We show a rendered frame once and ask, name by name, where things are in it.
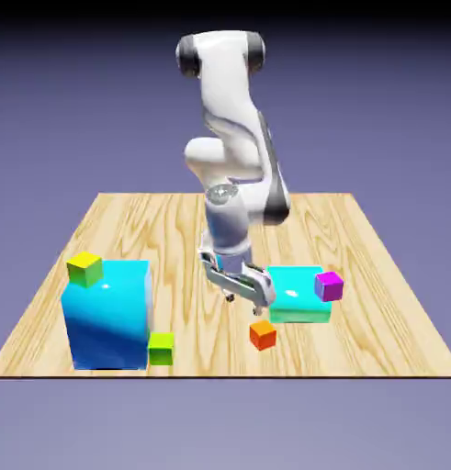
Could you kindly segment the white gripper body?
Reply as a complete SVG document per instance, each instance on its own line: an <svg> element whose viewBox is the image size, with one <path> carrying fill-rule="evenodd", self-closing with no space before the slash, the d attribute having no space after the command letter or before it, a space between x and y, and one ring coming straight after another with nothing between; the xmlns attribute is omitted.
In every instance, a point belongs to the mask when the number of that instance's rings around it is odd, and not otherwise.
<svg viewBox="0 0 451 470"><path fill-rule="evenodd" d="M246 298L256 307L269 307L276 300L276 290L270 273L252 264L242 261L241 271L227 273L219 268L211 252L200 251L208 280L226 291L226 297L235 295Z"/></svg>

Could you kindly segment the small orange cube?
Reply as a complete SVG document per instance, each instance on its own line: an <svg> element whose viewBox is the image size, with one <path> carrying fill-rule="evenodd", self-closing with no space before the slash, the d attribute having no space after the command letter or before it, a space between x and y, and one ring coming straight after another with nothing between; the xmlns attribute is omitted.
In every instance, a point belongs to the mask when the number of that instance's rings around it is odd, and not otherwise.
<svg viewBox="0 0 451 470"><path fill-rule="evenodd" d="M268 320L260 320L250 325L250 341L258 351L276 345L276 328Z"/></svg>

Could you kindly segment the small purple cube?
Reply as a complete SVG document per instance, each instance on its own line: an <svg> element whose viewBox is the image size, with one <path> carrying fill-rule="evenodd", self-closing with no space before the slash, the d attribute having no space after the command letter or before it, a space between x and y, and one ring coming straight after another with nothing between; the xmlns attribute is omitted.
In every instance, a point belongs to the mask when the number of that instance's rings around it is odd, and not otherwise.
<svg viewBox="0 0 451 470"><path fill-rule="evenodd" d="M314 291L322 302L341 300L344 280L336 272L318 273L315 275Z"/></svg>

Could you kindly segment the small green cube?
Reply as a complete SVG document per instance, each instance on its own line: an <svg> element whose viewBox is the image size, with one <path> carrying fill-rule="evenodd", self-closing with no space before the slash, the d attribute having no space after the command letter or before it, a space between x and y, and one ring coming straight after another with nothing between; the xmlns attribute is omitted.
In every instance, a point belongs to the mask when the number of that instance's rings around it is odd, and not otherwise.
<svg viewBox="0 0 451 470"><path fill-rule="evenodd" d="M172 332L152 332L148 343L149 364L171 366L174 360L174 344Z"/></svg>

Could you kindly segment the small yellow cube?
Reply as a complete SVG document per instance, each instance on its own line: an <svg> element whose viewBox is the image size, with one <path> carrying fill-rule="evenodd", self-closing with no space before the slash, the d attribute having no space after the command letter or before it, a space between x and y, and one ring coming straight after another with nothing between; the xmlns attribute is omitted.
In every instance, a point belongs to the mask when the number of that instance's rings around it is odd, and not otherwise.
<svg viewBox="0 0 451 470"><path fill-rule="evenodd" d="M89 288L103 278L103 260L90 252L79 252L66 265L71 284Z"/></svg>

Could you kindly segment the large turquoise box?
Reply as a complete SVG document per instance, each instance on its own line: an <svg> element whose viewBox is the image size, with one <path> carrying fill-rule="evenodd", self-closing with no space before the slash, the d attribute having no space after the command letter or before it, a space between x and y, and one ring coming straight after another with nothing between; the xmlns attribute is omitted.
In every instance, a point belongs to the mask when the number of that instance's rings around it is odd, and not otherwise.
<svg viewBox="0 0 451 470"><path fill-rule="evenodd" d="M323 270L313 266L268 266L276 290L276 300L269 307L271 323L327 323L332 304L315 293L315 276Z"/></svg>

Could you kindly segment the large blue box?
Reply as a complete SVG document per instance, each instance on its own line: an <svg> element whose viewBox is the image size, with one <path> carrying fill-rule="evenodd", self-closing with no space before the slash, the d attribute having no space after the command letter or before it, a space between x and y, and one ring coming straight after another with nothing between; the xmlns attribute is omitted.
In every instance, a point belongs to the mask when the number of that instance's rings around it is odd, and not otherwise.
<svg viewBox="0 0 451 470"><path fill-rule="evenodd" d="M152 315L152 272L147 260L105 260L104 276L62 293L76 370L144 370Z"/></svg>

